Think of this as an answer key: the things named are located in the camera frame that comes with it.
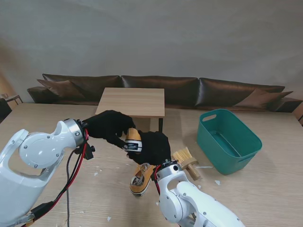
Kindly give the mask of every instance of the shoe label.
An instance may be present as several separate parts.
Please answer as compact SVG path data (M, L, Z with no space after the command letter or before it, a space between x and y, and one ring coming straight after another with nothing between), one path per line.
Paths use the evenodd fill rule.
M126 140L127 149L126 151L136 151L141 152L142 151L142 142L136 141L136 140Z

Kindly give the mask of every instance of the table leg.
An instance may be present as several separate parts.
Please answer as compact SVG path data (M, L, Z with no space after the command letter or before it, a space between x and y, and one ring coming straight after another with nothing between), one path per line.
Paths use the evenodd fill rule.
M163 131L163 118L159 118L159 132Z

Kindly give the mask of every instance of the brush bristles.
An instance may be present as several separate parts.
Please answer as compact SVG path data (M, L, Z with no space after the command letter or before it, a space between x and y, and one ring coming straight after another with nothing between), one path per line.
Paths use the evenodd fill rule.
M185 160L192 158L187 147L182 150L176 151L175 153L173 153L172 156L175 160L178 160L179 163L182 163Z

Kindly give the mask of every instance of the gray wall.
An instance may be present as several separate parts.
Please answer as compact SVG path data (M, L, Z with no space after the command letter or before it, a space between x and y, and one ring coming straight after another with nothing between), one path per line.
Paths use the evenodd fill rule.
M302 0L1 0L0 72L285 85L303 98Z

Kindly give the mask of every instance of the white debris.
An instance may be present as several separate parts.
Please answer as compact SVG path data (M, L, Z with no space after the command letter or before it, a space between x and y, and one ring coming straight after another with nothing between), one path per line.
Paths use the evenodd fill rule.
M213 166L196 166L198 169L213 168Z

